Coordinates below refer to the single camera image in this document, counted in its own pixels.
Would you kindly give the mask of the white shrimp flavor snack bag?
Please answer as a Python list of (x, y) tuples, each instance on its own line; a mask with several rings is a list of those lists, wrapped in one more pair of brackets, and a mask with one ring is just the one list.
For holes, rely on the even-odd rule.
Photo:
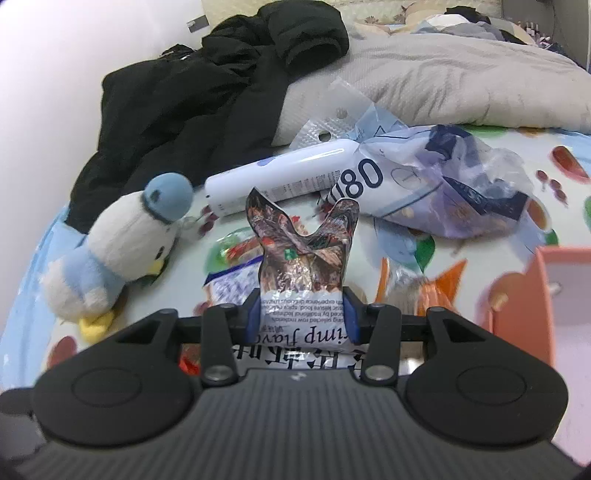
[(358, 203), (339, 200), (311, 234), (257, 190), (245, 206), (263, 248), (260, 324), (256, 345), (237, 348), (236, 358), (259, 368), (360, 370), (367, 348), (346, 330), (342, 291)]

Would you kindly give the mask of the orange wrapped snack pack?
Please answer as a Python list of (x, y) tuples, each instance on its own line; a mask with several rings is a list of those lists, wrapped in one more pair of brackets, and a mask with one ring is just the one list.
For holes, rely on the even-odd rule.
[(429, 279), (383, 258), (375, 302), (393, 305), (403, 313), (423, 315), (431, 307), (454, 309), (466, 259), (455, 263), (438, 277)]

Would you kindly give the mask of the green clear snack pack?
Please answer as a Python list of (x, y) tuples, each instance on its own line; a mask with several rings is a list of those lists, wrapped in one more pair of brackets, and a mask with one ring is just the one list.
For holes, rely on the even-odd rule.
[(256, 235), (248, 228), (235, 230), (219, 239), (213, 249), (213, 261), (217, 268), (226, 269), (249, 262), (263, 254)]

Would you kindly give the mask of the white blue plush penguin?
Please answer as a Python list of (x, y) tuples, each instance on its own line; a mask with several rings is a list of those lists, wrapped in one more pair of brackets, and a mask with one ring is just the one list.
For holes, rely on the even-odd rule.
[(51, 262), (41, 277), (49, 309), (76, 323), (86, 342), (102, 340), (126, 285), (162, 272), (192, 202), (193, 186), (178, 173), (158, 175), (113, 202), (84, 242)]

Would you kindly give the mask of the translucent blue snack bag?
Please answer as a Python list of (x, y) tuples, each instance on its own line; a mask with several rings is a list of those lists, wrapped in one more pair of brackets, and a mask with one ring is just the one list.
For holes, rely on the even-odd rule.
[(533, 184), (523, 159), (457, 125), (410, 127), (342, 79), (305, 115), (290, 148), (353, 141), (327, 200), (450, 239), (513, 231)]

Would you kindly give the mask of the white spray can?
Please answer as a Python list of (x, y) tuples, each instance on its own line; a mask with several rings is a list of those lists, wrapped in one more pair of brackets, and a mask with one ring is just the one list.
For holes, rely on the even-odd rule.
[(214, 214), (224, 217), (245, 210), (253, 189), (273, 202), (328, 190), (358, 148), (353, 140), (339, 139), (236, 167), (208, 177), (205, 198)]

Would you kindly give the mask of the pink cardboard box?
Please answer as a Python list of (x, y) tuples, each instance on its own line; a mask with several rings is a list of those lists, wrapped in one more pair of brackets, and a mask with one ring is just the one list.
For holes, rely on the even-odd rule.
[(523, 273), (499, 277), (481, 309), (482, 325), (554, 367), (569, 400), (554, 442), (590, 462), (590, 250), (539, 247)]

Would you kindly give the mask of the black jacket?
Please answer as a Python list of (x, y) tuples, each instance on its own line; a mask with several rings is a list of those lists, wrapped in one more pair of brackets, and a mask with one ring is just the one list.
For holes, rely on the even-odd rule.
[(176, 45), (109, 73), (97, 149), (73, 186), (67, 224), (87, 232), (111, 203), (159, 174), (199, 186), (270, 156), (288, 86), (348, 51), (337, 9), (276, 1), (222, 21), (199, 49)]

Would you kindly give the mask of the grey quilt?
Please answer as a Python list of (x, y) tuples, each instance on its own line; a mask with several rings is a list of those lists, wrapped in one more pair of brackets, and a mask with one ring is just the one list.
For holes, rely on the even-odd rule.
[(533, 46), (446, 34), (352, 36), (349, 53), (287, 89), (273, 143), (287, 145), (345, 80), (404, 123), (590, 131), (590, 75)]

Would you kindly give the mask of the cream padded headboard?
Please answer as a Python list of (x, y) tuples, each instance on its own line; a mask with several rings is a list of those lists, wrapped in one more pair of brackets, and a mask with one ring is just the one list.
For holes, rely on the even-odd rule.
[(203, 1), (209, 25), (215, 27), (236, 15), (253, 17), (273, 26), (335, 22), (346, 25), (417, 25), (456, 7), (499, 18), (501, 1)]

